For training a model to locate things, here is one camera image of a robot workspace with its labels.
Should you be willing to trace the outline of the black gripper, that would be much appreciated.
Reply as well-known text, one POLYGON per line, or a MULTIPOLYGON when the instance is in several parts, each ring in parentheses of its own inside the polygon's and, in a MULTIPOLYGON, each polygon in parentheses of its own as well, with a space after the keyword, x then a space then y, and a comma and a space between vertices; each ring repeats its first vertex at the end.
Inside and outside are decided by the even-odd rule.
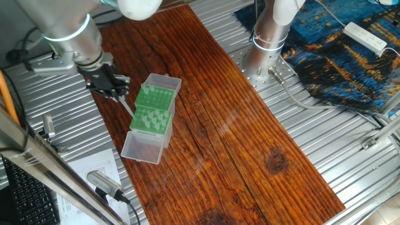
POLYGON ((110 61, 94 67, 78 65, 77 70, 86 78, 86 88, 104 98, 118 103, 129 92, 130 77, 114 75, 114 64, 110 61))

